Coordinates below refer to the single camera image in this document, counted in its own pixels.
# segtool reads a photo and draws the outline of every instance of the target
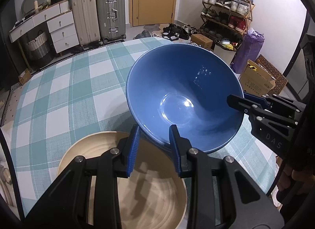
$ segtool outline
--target suitcase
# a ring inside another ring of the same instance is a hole
[[[74,24],[81,46],[100,41],[95,0],[71,0]]]
[[[96,0],[100,34],[104,43],[126,38],[125,0]]]

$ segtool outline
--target purple bag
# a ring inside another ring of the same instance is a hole
[[[248,30],[236,56],[231,62],[231,68],[236,74],[243,72],[247,65],[247,60],[256,60],[264,41],[265,38],[263,34],[254,31],[253,28]]]

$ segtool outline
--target teal and white plaid tablecloth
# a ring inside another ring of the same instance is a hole
[[[10,133],[25,214],[56,178],[72,144],[99,131],[130,131],[135,121],[126,100],[129,70],[146,51],[170,43],[152,37],[105,46],[47,68],[26,83]],[[234,139],[211,156],[232,155],[266,192],[275,156],[250,129],[245,116]]]

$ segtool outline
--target small cardboard box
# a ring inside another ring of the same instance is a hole
[[[257,64],[260,64],[263,68],[265,68],[276,79],[275,80],[276,86],[271,91],[268,92],[268,95],[269,96],[271,96],[272,94],[279,95],[286,86],[286,84],[288,83],[286,77],[284,77],[282,73],[280,73],[278,69],[275,68],[273,64],[270,63],[263,55],[259,55],[255,62]]]
[[[211,50],[213,41],[202,34],[193,34],[191,42],[201,45],[202,48]]]
[[[28,82],[29,79],[32,78],[30,71],[26,68],[23,73],[19,76],[19,81],[22,85]]]
[[[273,77],[251,60],[248,60],[239,82],[243,91],[257,96],[266,95],[276,85]]]

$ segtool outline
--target metal screw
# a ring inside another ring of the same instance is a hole
[[[226,156],[225,157],[225,160],[228,162],[228,163],[232,163],[234,161],[234,158],[232,156]]]
[[[83,156],[82,155],[78,155],[78,156],[76,156],[75,158],[74,158],[74,161],[75,162],[81,162],[81,161],[83,161]]]
[[[190,148],[190,149],[189,149],[189,152],[190,152],[191,154],[197,154],[197,153],[198,153],[198,149],[196,149],[196,148]]]
[[[119,149],[118,148],[112,148],[111,154],[119,154]]]

